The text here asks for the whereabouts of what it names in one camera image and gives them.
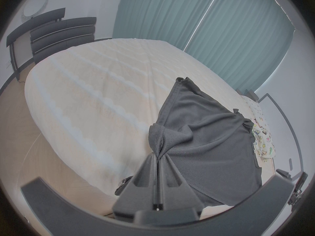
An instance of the bed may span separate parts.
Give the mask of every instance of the bed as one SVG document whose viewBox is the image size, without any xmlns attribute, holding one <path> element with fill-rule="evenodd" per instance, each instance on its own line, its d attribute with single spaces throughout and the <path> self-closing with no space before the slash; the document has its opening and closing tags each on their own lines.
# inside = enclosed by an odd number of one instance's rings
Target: bed
<svg viewBox="0 0 315 236">
<path fill-rule="evenodd" d="M 151 149 L 148 130 L 177 77 L 233 112 L 255 115 L 235 90 L 187 53 L 164 41 L 111 39 L 71 47 L 38 63 L 25 97 L 31 116 L 57 155 L 105 194 L 138 170 Z M 262 183 L 275 174 L 257 156 Z M 201 218 L 229 209 L 206 207 Z"/>
</svg>

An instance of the wooden floor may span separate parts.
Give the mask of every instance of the wooden floor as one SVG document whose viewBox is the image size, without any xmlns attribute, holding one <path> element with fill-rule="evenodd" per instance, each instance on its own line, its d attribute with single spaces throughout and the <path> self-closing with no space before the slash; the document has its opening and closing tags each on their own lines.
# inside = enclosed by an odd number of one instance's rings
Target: wooden floor
<svg viewBox="0 0 315 236">
<path fill-rule="evenodd" d="M 0 180 L 13 205 L 41 235 L 50 235 L 27 205 L 20 187 L 41 176 L 63 197 L 90 212 L 106 215 L 115 200 L 71 170 L 34 123 L 24 96 L 31 64 L 0 96 Z"/>
</svg>

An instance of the dark gray shirt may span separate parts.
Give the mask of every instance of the dark gray shirt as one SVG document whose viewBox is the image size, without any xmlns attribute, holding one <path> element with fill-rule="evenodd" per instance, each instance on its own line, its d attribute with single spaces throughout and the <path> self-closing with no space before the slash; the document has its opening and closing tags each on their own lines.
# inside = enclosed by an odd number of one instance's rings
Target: dark gray shirt
<svg viewBox="0 0 315 236">
<path fill-rule="evenodd" d="M 189 78 L 177 78 L 149 144 L 167 153 L 205 206 L 234 206 L 262 186 L 254 154 L 253 123 L 202 92 Z"/>
</svg>

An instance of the teal curtain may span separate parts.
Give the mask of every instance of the teal curtain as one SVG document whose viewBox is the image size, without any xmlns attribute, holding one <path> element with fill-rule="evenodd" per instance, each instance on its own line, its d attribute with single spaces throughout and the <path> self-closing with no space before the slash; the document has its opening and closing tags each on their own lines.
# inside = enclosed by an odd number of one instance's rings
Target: teal curtain
<svg viewBox="0 0 315 236">
<path fill-rule="evenodd" d="M 215 0 L 185 51 L 232 88 L 255 91 L 280 64 L 293 32 L 275 0 Z"/>
<path fill-rule="evenodd" d="M 163 40 L 183 50 L 212 0 L 121 0 L 113 38 Z"/>
<path fill-rule="evenodd" d="M 121 0 L 113 38 L 167 41 L 184 50 L 213 0 Z M 277 68 L 294 27 L 274 0 L 214 0 L 185 52 L 232 88 L 255 91 Z"/>
</svg>

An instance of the white patterned pillowcase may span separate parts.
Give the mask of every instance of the white patterned pillowcase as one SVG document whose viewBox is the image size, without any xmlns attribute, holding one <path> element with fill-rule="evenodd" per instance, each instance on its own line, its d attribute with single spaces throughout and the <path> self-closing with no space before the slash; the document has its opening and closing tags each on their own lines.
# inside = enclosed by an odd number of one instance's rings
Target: white patterned pillowcase
<svg viewBox="0 0 315 236">
<path fill-rule="evenodd" d="M 246 96 L 242 96 L 245 102 L 250 107 L 250 110 L 253 112 L 255 117 L 252 122 L 253 134 L 256 138 L 254 142 L 254 147 L 258 156 L 263 158 L 272 158 L 275 156 L 275 148 L 270 134 L 270 129 L 265 121 L 265 117 L 262 114 L 262 109 L 259 104 Z"/>
</svg>

